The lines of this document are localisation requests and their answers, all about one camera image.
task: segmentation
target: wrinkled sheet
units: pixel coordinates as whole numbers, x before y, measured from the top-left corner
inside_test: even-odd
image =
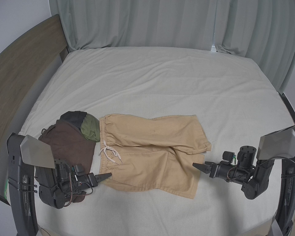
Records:
[[[32,108],[20,134],[38,138],[66,111],[97,118],[196,114],[219,162],[224,151],[258,147],[260,136],[293,125],[269,80],[252,59],[184,48],[118,47],[70,53]],[[92,172],[99,172],[97,143]],[[248,200],[241,185],[201,174],[196,197],[159,189],[122,192],[103,184],[81,203],[52,208],[37,197],[38,224],[61,235],[238,235],[276,211],[281,161],[265,193]]]

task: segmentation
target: tan shorts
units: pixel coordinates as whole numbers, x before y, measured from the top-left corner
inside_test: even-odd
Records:
[[[193,162],[203,163],[211,143],[195,115],[145,119],[132,115],[111,114],[99,120],[101,148],[115,149],[101,153],[100,174],[112,173],[103,183],[122,191],[161,189],[193,199],[199,170]]]

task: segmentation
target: drawstring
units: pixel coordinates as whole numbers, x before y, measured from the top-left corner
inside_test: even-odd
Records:
[[[110,150],[110,151],[113,152],[114,156],[115,156],[115,157],[118,157],[118,158],[120,159],[120,161],[123,163],[120,154],[119,154],[115,149],[111,148],[110,146],[107,146],[107,145],[106,145],[106,141],[104,141],[104,145],[105,145],[105,147],[102,148],[102,149],[100,150],[100,152],[99,152],[98,155],[100,155],[101,152],[104,151],[104,154],[106,155],[106,157],[107,157],[111,162],[116,163],[116,164],[119,165],[119,163],[115,162],[113,159],[111,159],[111,158],[107,155],[106,151],[107,151],[107,150]]]

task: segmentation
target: brown fabric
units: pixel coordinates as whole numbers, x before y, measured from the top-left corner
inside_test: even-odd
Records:
[[[100,118],[101,148],[114,148],[108,160],[101,153],[100,174],[111,172],[103,183],[122,191],[162,189],[193,199],[200,172],[193,162],[203,163],[201,152],[211,144],[194,116],[167,116],[145,119],[132,115],[111,114]]]
[[[39,140],[51,146],[55,159],[66,159],[71,165],[82,164],[85,172],[90,172],[96,142],[87,140],[73,124],[57,120],[42,132]],[[80,202],[84,197],[76,197],[73,202]]]

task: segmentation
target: curtain fold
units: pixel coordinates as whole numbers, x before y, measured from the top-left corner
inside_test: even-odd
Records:
[[[294,0],[217,0],[218,52],[253,59],[283,92],[295,53]]]
[[[69,50],[165,46],[210,50],[217,0],[50,0]]]

